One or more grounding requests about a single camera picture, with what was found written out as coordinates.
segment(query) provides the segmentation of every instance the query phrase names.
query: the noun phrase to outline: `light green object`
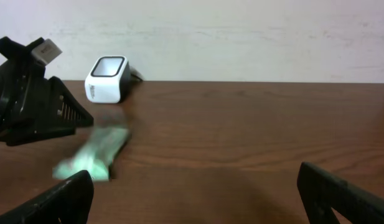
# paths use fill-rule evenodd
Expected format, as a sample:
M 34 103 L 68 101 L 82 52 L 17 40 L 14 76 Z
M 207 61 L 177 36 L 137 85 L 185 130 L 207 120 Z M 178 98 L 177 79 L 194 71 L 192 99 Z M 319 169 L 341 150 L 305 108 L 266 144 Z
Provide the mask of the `light green object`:
M 109 166 L 128 138 L 129 130 L 122 126 L 95 128 L 73 158 L 59 163 L 53 177 L 66 179 L 78 171 L 87 170 L 94 181 L 109 180 Z

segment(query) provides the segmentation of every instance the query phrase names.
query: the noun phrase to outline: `white device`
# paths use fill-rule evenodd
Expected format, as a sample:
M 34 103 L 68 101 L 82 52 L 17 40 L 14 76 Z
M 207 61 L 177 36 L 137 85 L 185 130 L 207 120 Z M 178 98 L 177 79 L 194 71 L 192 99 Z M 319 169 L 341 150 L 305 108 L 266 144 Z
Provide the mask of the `white device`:
M 124 56 L 99 58 L 85 79 L 85 93 L 93 103 L 119 103 L 129 91 L 131 72 Z

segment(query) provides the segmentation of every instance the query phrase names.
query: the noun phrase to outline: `white cube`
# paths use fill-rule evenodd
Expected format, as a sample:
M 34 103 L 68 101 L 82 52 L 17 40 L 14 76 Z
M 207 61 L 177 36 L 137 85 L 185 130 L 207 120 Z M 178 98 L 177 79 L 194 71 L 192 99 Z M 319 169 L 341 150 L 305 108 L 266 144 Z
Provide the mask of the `white cube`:
M 131 72 L 124 56 L 99 58 L 85 79 L 85 93 L 93 103 L 119 103 L 129 91 Z

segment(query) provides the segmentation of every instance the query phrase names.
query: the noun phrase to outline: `black object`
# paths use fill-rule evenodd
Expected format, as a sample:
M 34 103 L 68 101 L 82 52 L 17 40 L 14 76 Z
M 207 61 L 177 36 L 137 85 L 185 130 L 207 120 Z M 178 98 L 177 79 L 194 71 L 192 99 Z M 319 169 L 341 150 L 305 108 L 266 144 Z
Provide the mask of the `black object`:
M 0 216 L 0 224 L 85 224 L 93 198 L 88 171 L 80 171 Z
M 352 223 L 384 223 L 384 200 L 308 162 L 298 174 L 298 191 L 311 224 L 339 224 L 331 208 Z
M 0 66 L 0 141 L 8 146 L 71 135 L 76 127 L 93 124 L 59 78 L 44 78 L 45 66 L 31 55 L 43 42 L 23 46 L 0 39 L 7 58 Z

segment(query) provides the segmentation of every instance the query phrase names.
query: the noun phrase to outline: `wooden table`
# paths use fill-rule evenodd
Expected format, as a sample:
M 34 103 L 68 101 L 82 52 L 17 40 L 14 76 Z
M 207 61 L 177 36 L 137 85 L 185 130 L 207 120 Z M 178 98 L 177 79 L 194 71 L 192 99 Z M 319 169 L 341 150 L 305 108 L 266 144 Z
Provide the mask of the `wooden table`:
M 92 115 L 105 105 L 66 82 Z M 310 161 L 384 198 L 384 85 L 145 82 L 123 104 L 133 138 L 95 184 L 89 223 L 307 223 Z M 57 183 L 90 129 L 0 142 L 0 214 Z

